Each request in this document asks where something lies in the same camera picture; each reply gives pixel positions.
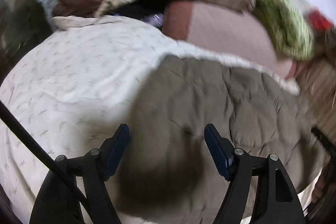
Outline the red fabric item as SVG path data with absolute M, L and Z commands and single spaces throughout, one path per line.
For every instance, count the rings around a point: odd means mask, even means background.
M 314 31 L 323 32 L 334 27 L 334 23 L 329 21 L 319 10 L 311 10 L 307 16 Z

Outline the striped brown bolster quilt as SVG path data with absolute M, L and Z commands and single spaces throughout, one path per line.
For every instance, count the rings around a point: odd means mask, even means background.
M 316 59 L 301 64 L 295 76 L 317 127 L 335 142 L 335 66 Z

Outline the olive hooded puffer jacket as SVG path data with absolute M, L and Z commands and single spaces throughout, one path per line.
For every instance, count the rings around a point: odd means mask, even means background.
M 211 223 L 228 182 L 204 140 L 209 123 L 250 155 L 278 155 L 297 192 L 324 165 L 301 97 L 254 69 L 169 55 L 131 108 L 116 208 L 156 223 Z

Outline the cream floral cloth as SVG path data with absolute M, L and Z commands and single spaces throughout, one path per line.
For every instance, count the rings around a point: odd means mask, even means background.
M 136 0 L 102 0 L 98 9 L 94 12 L 94 17 L 99 18 L 108 12 L 114 12 L 125 5 L 131 4 Z

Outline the green white patterned blanket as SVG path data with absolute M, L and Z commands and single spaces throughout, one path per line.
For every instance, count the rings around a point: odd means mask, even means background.
M 276 52 L 297 61 L 314 56 L 313 31 L 290 0 L 255 0 L 252 14 L 265 27 Z

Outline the wooden glass-door cabinet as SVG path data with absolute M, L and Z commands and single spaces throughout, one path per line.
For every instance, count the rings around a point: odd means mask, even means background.
M 1 78 L 53 32 L 36 0 L 1 0 Z

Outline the white leaf-print quilt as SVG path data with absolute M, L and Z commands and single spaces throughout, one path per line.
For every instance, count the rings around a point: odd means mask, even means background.
M 51 157 L 82 156 L 112 137 L 120 124 L 129 126 L 135 98 L 169 55 L 254 69 L 298 96 L 296 84 L 261 65 L 178 42 L 139 20 L 61 17 L 57 24 L 59 29 L 29 51 L 1 84 L 1 101 Z M 115 208 L 121 163 L 106 182 Z M 156 223 L 116 210 L 123 223 Z

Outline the pink quilted pillow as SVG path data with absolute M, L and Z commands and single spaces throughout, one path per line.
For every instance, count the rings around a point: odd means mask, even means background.
M 162 32 L 207 50 L 240 56 L 287 80 L 295 74 L 296 62 L 274 50 L 266 29 L 250 13 L 202 2 L 173 1 L 165 10 Z

